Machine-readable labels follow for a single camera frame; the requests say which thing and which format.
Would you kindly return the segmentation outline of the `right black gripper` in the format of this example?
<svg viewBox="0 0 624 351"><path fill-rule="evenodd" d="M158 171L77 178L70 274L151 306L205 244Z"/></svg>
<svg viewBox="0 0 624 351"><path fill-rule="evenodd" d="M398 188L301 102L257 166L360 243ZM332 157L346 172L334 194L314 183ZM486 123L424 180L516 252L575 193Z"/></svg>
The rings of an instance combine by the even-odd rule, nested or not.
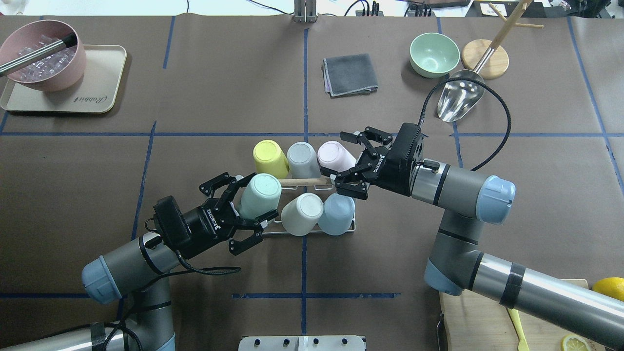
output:
<svg viewBox="0 0 624 351"><path fill-rule="evenodd" d="M421 126L404 123L396 137L373 127L363 132L346 133L341 131L343 141L365 147L358 165L345 171L335 171L319 167L322 175L330 178L338 194L368 199L370 186L377 186L393 193L411 196L414 184L414 169L423 159L423 134ZM373 147L371 141L382 146Z"/></svg>

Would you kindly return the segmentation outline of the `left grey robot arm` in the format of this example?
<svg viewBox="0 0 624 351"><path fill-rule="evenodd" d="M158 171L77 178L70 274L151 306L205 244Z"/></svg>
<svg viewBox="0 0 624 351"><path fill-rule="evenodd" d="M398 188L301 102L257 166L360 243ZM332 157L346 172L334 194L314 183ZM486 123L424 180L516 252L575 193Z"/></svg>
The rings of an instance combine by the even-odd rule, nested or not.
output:
<svg viewBox="0 0 624 351"><path fill-rule="evenodd" d="M169 277L197 273L223 276L239 267L196 268L189 259L221 242L231 254L243 253L263 240L268 222L278 215L272 205L256 218L243 218L234 205L242 188L251 189L258 174L222 173L200 185L207 200L181 213L172 196L154 206L155 227L142 237L87 264L81 279L87 295L109 304L126 295L132 306L116 322L78 325L40 340L13 345L12 351L173 351Z"/></svg>

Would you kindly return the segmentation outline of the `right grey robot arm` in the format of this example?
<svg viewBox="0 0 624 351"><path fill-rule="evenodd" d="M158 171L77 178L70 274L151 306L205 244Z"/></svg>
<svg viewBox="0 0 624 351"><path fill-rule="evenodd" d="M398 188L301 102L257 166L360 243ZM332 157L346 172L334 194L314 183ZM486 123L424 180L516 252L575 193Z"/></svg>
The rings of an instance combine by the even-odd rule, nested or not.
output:
<svg viewBox="0 0 624 351"><path fill-rule="evenodd" d="M512 136L482 172L517 187L506 222L484 227L479 249L557 278L589 284L623 276L623 123L577 137ZM294 335L356 334L369 351L435 351L437 291L424 282L443 211L372 187L350 235L306 240L307 293Z"/></svg>

